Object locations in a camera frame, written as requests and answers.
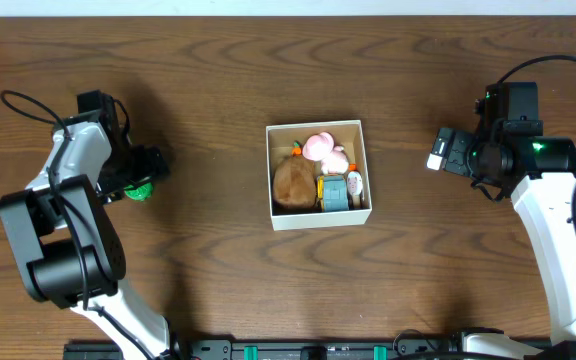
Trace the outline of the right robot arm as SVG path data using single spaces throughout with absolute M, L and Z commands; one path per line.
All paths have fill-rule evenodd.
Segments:
M 529 236 L 545 289 L 550 345 L 545 349 L 496 330 L 466 330 L 452 354 L 464 359 L 576 359 L 576 147 L 547 137 L 534 82 L 487 86 L 475 103 L 474 132 L 438 131 L 428 168 L 470 179 L 481 192 L 510 199 Z

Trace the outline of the green round toy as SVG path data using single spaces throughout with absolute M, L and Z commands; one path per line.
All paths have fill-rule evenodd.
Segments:
M 151 182 L 140 186 L 128 186 L 124 189 L 124 194 L 131 200 L 144 202 L 149 199 L 154 192 L 154 185 Z

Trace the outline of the brown plush capybara toy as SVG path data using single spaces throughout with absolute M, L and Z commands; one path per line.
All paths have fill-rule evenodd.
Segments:
M 316 204 L 315 163 L 304 156 L 298 142 L 274 172 L 272 199 L 286 210 L 307 210 Z

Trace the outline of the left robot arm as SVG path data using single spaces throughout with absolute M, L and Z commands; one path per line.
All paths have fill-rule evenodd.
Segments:
M 119 236 L 104 207 L 149 197 L 170 171 L 160 150 L 132 144 L 123 104 L 99 90 L 77 97 L 76 115 L 51 112 L 53 148 L 40 173 L 0 199 L 0 218 L 22 283 L 95 323 L 123 359 L 180 359 L 169 321 L 126 280 Z

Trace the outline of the pig face rattle drum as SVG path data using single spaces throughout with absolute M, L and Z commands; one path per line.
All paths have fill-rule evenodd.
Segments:
M 352 201 L 352 207 L 362 208 L 363 178 L 358 171 L 350 171 L 346 177 L 346 188 Z

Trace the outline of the yellow grey toy truck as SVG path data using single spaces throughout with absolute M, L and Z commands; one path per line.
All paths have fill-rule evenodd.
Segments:
M 322 212 L 348 211 L 347 183 L 342 175 L 317 178 L 317 198 Z

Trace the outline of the white pink plush duck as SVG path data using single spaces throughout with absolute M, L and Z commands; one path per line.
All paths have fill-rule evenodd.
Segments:
M 310 136 L 302 147 L 302 156 L 319 162 L 324 175 L 345 174 L 350 170 L 350 160 L 342 145 L 337 145 L 329 132 Z

